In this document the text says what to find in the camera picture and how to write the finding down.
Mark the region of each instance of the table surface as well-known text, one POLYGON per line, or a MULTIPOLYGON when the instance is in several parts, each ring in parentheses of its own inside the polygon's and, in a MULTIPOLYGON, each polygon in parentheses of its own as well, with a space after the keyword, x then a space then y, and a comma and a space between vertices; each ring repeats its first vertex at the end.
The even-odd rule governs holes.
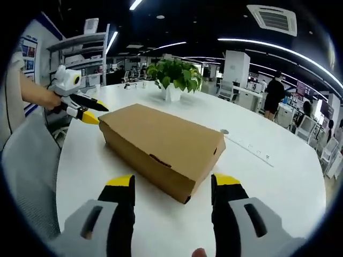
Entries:
POLYGON ((263 97, 263 94, 259 94, 259 93, 257 93, 257 92, 248 90, 247 88, 237 87, 237 86, 233 86, 233 88, 234 88, 234 89, 237 89, 237 90, 239 90, 239 91, 242 91, 242 92, 251 94, 251 95, 253 95, 253 96, 256 96, 256 97, 258 97, 258 98, 262 98, 262 97, 263 97))
MULTIPOLYGON (((326 206, 322 170, 311 147, 268 119, 205 93, 183 93, 180 101, 166 103, 153 83, 145 89, 140 84, 130 90, 123 84, 102 87, 98 97, 110 111, 140 103, 214 130, 228 130, 226 150, 212 172, 240 180, 250 197, 259 198, 282 218, 292 237, 311 234, 326 206), (269 155, 269 163, 254 151, 269 155)), ((132 256, 191 256, 199 247, 215 256, 210 176, 183 205, 125 165, 105 145, 98 126, 75 119, 57 173, 61 231, 66 218, 87 200, 97 199, 108 180, 127 174, 136 176, 132 256)))

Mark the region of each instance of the cardboard box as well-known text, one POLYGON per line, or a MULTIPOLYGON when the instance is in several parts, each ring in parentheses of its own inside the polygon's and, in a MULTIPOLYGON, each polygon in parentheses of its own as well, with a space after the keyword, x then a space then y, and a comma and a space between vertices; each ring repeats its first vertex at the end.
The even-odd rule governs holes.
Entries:
POLYGON ((190 200, 225 150, 222 133, 140 104, 99 120, 117 155, 181 203, 190 200))

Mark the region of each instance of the black ceiling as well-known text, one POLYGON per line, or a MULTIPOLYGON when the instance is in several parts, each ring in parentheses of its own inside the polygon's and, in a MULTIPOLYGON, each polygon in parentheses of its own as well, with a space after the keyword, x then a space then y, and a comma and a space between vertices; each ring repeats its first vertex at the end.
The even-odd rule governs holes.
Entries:
MULTIPOLYGON (((138 54, 138 50, 146 50, 147 47, 160 47, 182 41, 186 41, 187 44, 151 51, 148 54, 223 57, 222 52, 225 50, 250 49, 283 57, 312 70, 343 96, 343 88, 330 76, 299 57, 256 44, 217 40, 220 37, 229 37, 277 44, 311 58, 343 81, 340 71, 342 51, 337 49, 338 46, 343 46, 343 37, 339 30, 334 29, 335 17, 340 16, 340 7, 337 6, 339 2, 332 0, 327 0, 325 3, 305 0, 143 0, 134 11, 130 11, 129 8, 134 1, 97 0, 90 3, 75 0, 61 3, 55 0, 44 12, 66 37, 82 34, 84 21, 87 18, 100 19, 99 32, 105 31, 107 23, 110 23, 110 35, 114 31, 118 31, 119 34, 108 56, 116 56, 119 52, 138 54), (247 9, 248 4, 276 6, 294 11, 297 19, 297 37, 261 29, 247 9), (158 15, 163 15, 165 18, 159 20, 156 18, 158 15), (144 47, 126 48, 132 43, 140 43, 144 47)), ((257 52, 247 51, 247 54, 251 57, 252 63, 280 69, 314 86, 317 90, 333 92, 322 79, 290 62, 257 52)))

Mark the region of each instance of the poster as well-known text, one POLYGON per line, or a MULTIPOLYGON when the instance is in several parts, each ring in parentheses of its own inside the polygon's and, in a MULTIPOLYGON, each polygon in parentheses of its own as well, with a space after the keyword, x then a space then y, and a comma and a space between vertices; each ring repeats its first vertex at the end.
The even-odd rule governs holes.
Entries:
POLYGON ((35 62, 38 41, 32 36, 26 35, 21 37, 19 45, 24 60, 22 71, 28 78, 35 82, 35 62))

